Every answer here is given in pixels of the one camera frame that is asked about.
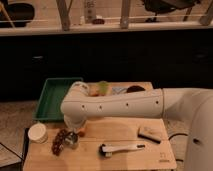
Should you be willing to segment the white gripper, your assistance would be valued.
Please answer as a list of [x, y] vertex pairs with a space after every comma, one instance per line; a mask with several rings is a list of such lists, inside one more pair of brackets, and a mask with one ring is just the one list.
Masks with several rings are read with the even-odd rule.
[[70, 131], [77, 133], [85, 127], [86, 118], [83, 117], [80, 119], [73, 119], [73, 118], [65, 115], [64, 122]]

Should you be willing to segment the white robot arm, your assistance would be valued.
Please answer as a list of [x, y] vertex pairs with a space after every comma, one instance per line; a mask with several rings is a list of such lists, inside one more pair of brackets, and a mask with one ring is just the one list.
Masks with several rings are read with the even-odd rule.
[[189, 125], [184, 171], [213, 171], [213, 89], [162, 88], [117, 95], [89, 95], [89, 86], [72, 84], [60, 105], [69, 128], [92, 117], [143, 117]]

